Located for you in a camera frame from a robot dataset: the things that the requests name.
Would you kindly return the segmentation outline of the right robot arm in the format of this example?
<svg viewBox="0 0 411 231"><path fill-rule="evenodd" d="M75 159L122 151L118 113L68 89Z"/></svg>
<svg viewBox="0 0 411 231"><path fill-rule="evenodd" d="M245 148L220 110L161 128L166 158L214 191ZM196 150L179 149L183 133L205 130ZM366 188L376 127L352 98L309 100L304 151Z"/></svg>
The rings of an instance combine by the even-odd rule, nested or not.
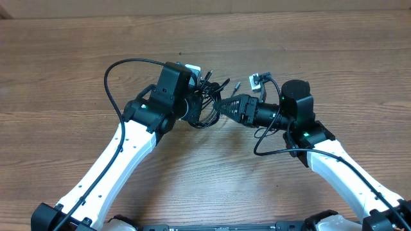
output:
<svg viewBox="0 0 411 231"><path fill-rule="evenodd" d="M247 127L282 130L283 150L328 182L352 208L358 222L334 210L306 218L300 230L410 230L410 202L375 180L315 118L310 85L290 80L277 88L278 104L246 94L223 99L214 109Z"/></svg>

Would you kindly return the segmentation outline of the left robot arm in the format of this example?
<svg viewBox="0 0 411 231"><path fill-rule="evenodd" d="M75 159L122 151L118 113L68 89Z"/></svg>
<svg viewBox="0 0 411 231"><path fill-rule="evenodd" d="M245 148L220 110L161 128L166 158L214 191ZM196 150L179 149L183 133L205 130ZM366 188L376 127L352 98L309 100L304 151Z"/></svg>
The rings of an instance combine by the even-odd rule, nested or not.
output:
<svg viewBox="0 0 411 231"><path fill-rule="evenodd" d="M31 216L31 229L137 230L131 220L107 220L107 214L134 169L175 122L198 117L195 91L201 74L195 65L163 63L158 82L118 112L118 129L90 170L54 207L41 203Z"/></svg>

